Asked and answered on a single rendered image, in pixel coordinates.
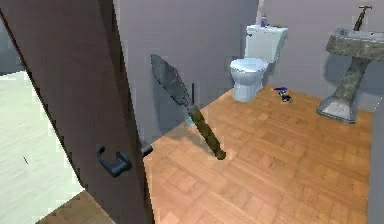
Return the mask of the white toilet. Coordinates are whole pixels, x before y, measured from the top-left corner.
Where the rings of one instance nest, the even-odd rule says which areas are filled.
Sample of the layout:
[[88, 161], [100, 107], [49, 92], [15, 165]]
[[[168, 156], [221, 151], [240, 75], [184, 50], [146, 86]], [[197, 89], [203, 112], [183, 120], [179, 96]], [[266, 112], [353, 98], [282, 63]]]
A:
[[232, 97], [236, 101], [250, 102], [263, 88], [263, 76], [268, 66], [278, 61], [287, 34], [287, 27], [246, 27], [244, 56], [230, 63], [234, 80]]

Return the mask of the purple and black small object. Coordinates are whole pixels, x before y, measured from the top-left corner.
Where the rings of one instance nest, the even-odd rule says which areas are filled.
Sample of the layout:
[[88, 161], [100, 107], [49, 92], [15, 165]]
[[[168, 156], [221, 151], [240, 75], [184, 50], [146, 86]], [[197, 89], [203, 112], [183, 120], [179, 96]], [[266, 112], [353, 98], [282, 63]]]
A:
[[283, 102], [293, 102], [292, 97], [287, 93], [287, 88], [284, 86], [281, 87], [275, 87], [273, 88], [273, 91], [277, 91], [279, 96], [282, 98]]

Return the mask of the dark brown room door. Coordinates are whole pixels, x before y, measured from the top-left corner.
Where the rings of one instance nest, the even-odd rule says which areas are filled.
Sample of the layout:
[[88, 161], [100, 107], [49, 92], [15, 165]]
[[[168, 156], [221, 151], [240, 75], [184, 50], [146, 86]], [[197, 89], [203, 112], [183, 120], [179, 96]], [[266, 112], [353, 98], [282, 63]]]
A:
[[[115, 224], [155, 224], [114, 0], [0, 0], [0, 18], [80, 184]], [[132, 168], [113, 178], [101, 147]]]

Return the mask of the brown sink faucet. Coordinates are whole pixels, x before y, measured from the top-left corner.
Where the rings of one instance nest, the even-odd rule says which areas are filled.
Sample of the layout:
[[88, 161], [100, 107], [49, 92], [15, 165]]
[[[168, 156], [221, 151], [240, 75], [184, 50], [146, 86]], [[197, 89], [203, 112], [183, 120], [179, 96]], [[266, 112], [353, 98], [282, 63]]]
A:
[[357, 21], [355, 22], [355, 25], [354, 25], [354, 28], [353, 30], [354, 31], [359, 31], [362, 24], [363, 24], [363, 20], [365, 18], [365, 14], [366, 14], [366, 11], [368, 9], [373, 9], [373, 6], [369, 6], [369, 5], [362, 5], [362, 6], [359, 6], [358, 8], [360, 8], [362, 11], [357, 19]]

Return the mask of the grey stone pedestal sink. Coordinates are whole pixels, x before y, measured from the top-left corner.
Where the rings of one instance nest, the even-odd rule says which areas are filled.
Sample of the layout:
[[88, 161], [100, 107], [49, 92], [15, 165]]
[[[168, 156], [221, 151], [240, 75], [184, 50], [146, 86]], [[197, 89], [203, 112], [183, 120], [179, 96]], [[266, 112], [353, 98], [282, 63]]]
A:
[[354, 124], [358, 114], [355, 99], [365, 71], [372, 61], [384, 60], [384, 32], [337, 28], [330, 35], [326, 50], [336, 55], [351, 56], [352, 60], [335, 92], [319, 103], [316, 112], [330, 119]]

